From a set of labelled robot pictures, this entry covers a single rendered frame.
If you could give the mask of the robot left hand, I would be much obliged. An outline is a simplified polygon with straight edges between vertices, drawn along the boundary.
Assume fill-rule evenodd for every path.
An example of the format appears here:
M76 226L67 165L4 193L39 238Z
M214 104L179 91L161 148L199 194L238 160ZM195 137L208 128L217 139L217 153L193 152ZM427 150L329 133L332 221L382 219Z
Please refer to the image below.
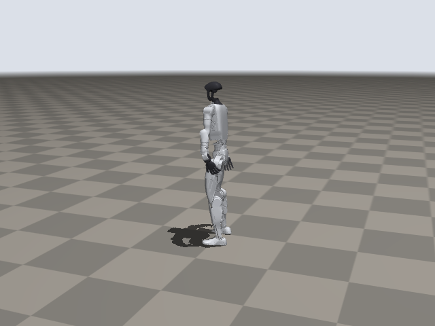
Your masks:
M210 171L210 173L212 174L212 175L214 175L214 174L217 174L217 173L219 173L221 170L220 169L218 169L218 167L211 161L211 157L210 157L210 155L209 154L207 154L207 156L208 156L208 158L209 158L209 160L206 160L206 161L204 161L205 163L206 163L206 171L207 172L209 172ZM218 170L216 170L216 169Z

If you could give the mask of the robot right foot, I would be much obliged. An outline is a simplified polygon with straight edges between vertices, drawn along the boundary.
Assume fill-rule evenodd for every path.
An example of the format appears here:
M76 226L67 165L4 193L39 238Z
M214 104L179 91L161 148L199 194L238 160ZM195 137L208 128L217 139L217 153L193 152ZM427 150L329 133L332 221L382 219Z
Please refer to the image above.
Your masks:
M214 229L211 231L215 232ZM222 234L231 234L232 233L231 229L229 227L226 227L226 226L225 226L225 228L221 228L221 231L222 231Z

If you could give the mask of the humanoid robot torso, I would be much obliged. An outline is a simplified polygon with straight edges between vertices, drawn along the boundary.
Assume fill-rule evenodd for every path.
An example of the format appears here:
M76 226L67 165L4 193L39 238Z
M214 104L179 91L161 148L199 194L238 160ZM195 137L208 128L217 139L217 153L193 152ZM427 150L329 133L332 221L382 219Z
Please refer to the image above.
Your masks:
M211 121L211 131L209 138L211 141L217 140L217 142L213 143L215 149L213 151L213 158L216 156L221 156L225 164L228 161L228 150L225 148L222 140L228 138L227 109L225 105L217 105L214 104L214 102L211 103L212 104L210 104L208 107L214 106L215 113Z

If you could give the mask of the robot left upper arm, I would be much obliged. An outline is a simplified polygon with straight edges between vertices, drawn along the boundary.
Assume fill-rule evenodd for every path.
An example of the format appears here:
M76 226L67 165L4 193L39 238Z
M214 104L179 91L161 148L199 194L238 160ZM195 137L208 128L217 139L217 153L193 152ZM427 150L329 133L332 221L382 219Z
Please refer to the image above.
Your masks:
M208 136L210 135L210 131L211 131L211 121L212 121L212 117L214 116L215 113L215 107L214 106L210 106L210 107L205 107L203 109L203 125L204 125L204 129L207 131Z

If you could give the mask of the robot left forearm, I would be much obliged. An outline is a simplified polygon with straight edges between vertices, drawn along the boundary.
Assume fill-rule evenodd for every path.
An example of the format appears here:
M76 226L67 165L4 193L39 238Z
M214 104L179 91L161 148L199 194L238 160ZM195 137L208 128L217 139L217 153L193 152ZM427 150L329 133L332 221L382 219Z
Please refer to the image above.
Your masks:
M209 160L207 154L209 153L208 145L209 145L209 137L206 130L200 131L201 136L201 150L200 153L202 154L202 158L204 161Z

